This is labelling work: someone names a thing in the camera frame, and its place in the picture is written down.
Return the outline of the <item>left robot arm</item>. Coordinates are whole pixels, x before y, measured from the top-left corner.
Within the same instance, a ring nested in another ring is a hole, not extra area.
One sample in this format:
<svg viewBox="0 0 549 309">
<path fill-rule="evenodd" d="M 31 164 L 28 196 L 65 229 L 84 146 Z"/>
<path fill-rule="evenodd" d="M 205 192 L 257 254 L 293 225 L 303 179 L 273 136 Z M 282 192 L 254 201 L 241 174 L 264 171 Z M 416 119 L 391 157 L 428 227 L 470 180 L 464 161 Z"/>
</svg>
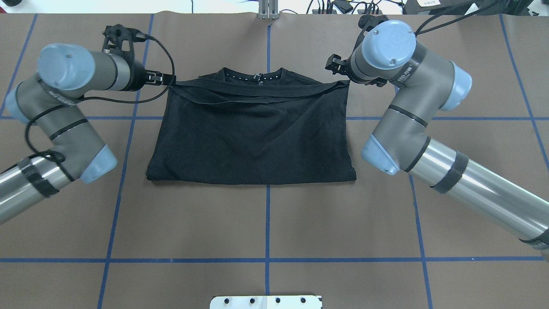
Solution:
<svg viewBox="0 0 549 309">
<path fill-rule="evenodd" d="M 147 70 L 131 51 L 91 51 L 75 44 L 44 47 L 36 72 L 6 97 L 25 125 L 32 153 L 1 174 L 1 223 L 58 194 L 75 180 L 91 183 L 117 159 L 78 107 L 89 91 L 137 91 L 170 85 L 174 74 Z"/>
</svg>

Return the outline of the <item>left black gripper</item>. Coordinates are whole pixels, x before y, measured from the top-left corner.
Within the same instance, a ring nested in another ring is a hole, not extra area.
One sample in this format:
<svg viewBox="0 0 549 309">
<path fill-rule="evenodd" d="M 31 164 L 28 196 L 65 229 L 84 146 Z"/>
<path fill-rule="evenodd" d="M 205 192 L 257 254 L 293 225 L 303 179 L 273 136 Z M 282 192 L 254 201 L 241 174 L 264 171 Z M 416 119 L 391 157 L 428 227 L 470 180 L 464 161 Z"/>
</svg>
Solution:
<svg viewBox="0 0 549 309">
<path fill-rule="evenodd" d="M 126 91 L 138 91 L 148 81 L 149 85 L 170 86 L 174 84 L 173 78 L 176 78 L 174 74 L 167 74 L 162 72 L 148 72 L 140 62 L 133 62 L 129 65 L 130 78 L 126 85 Z"/>
</svg>

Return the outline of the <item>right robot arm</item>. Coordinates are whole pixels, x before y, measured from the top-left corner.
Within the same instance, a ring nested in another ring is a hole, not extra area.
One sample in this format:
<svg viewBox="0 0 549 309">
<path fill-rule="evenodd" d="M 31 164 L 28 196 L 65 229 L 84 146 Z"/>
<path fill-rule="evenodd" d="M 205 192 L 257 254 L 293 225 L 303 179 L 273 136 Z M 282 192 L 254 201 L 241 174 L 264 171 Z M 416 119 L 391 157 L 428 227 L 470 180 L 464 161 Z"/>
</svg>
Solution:
<svg viewBox="0 0 549 309">
<path fill-rule="evenodd" d="M 512 233 L 548 258 L 548 202 L 502 178 L 425 132 L 437 111 L 451 111 L 468 96 L 472 77 L 430 51 L 403 21 L 362 15 L 348 59 L 333 54 L 326 69 L 352 82 L 397 92 L 361 151 L 378 170 L 404 171 Z"/>
</svg>

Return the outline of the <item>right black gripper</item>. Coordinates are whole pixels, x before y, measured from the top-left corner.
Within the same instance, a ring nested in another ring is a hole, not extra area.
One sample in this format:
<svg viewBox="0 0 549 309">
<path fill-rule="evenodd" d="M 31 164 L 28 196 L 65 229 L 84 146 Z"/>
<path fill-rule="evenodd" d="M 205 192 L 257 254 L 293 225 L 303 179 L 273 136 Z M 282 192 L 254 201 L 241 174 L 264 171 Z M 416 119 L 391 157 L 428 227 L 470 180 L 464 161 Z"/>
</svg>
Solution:
<svg viewBox="0 0 549 309">
<path fill-rule="evenodd" d="M 342 59 L 341 56 L 332 54 L 327 59 L 326 70 L 332 73 L 340 73 L 342 76 L 347 76 L 349 80 L 355 80 L 356 76 L 352 71 L 351 58 Z"/>
</svg>

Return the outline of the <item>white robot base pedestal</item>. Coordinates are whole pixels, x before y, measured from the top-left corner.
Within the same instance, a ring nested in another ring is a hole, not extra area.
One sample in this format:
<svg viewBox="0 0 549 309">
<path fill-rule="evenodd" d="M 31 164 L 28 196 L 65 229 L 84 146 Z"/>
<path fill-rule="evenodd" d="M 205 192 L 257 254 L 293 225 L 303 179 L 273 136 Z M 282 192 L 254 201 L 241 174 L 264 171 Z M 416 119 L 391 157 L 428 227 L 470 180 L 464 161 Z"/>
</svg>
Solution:
<svg viewBox="0 0 549 309">
<path fill-rule="evenodd" d="M 315 295 L 251 295 L 214 297 L 210 309 L 322 309 Z"/>
</svg>

